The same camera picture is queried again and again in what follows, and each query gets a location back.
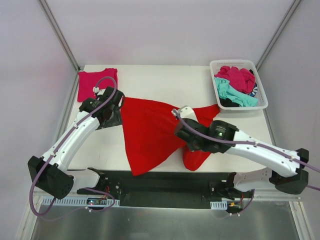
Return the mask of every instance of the red cloth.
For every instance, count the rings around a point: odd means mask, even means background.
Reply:
[[[125,152],[134,176],[144,174],[164,162],[186,142],[174,135],[178,120],[172,115],[175,106],[163,102],[126,97],[121,108]],[[209,126],[219,113],[212,105],[193,109],[198,121]],[[209,152],[183,150],[183,163],[195,171],[210,155]]]
[[[214,76],[229,80],[231,87],[244,94],[251,93],[256,84],[255,75],[248,69],[242,68],[239,70],[235,66],[231,68],[229,66],[223,66]]]
[[[118,85],[118,70],[116,68],[106,68],[103,71],[98,72],[79,72],[79,91],[78,91],[78,102],[83,102],[87,98],[96,98],[93,88],[97,82],[103,77],[113,77],[116,84]],[[108,86],[114,87],[114,83],[110,79],[103,80],[99,84],[99,89],[106,89]]]

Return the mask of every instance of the pile of clothes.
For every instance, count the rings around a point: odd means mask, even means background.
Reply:
[[[214,75],[220,103],[224,107],[255,107],[258,99],[256,78],[252,70],[223,66]]]

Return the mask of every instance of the folded red shirt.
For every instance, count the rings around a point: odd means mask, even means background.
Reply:
[[[186,142],[174,135],[179,123],[171,113],[178,107],[167,103],[126,97],[121,108],[125,152],[134,176],[144,174],[164,162],[178,148],[183,148],[183,163],[197,170],[209,152],[190,152]],[[193,109],[199,123],[208,127],[220,112],[218,106]]]
[[[93,88],[97,82],[103,77],[112,77],[118,84],[117,77],[118,70],[116,68],[106,68],[103,71],[97,72],[79,72],[79,91],[78,91],[78,102],[83,102],[87,98],[96,98]],[[106,89],[108,86],[114,87],[114,83],[111,79],[105,79],[99,84],[99,89]]]

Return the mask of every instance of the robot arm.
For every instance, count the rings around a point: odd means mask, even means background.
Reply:
[[[78,149],[93,131],[121,124],[120,117],[118,117],[120,115],[119,109],[121,108],[119,103],[121,100],[122,102],[124,101],[124,94],[119,90],[116,90],[112,99],[103,108],[80,122],[90,112],[103,104],[113,90],[112,87],[107,87],[102,95],[96,96],[96,99],[86,99],[80,106],[71,126],[68,127],[59,140],[42,157],[31,157],[28,161],[28,168],[33,181],[41,167],[53,156],[36,183],[38,188],[57,199],[63,199],[70,192],[76,192],[78,189],[98,188],[97,190],[99,190],[99,186],[105,185],[104,174],[94,168],[70,171],[68,167]]]
[[[297,195],[308,185],[308,172],[303,170],[303,165],[292,161],[292,159],[298,159],[307,163],[309,160],[307,150],[301,148],[292,151],[263,143],[239,130],[236,126],[220,120],[215,120],[209,127],[205,127],[198,123],[195,112],[188,106],[180,108],[177,112],[191,128],[201,134],[219,140],[244,142],[244,144],[226,144],[208,140],[196,135],[182,123],[179,123],[174,133],[187,142],[191,151],[232,154],[266,166],[264,169],[252,172],[230,173],[225,188],[246,192],[251,189],[275,187],[281,192]],[[255,142],[255,145],[245,144],[245,142]],[[263,144],[267,148],[259,147],[258,144]],[[273,150],[290,155],[291,159],[279,155]]]

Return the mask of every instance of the teal cloth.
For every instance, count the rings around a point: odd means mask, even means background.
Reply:
[[[230,86],[229,80],[220,77],[215,77],[214,80],[220,98],[230,99],[233,103],[239,104],[241,107],[255,107],[258,105],[257,98],[235,90]]]

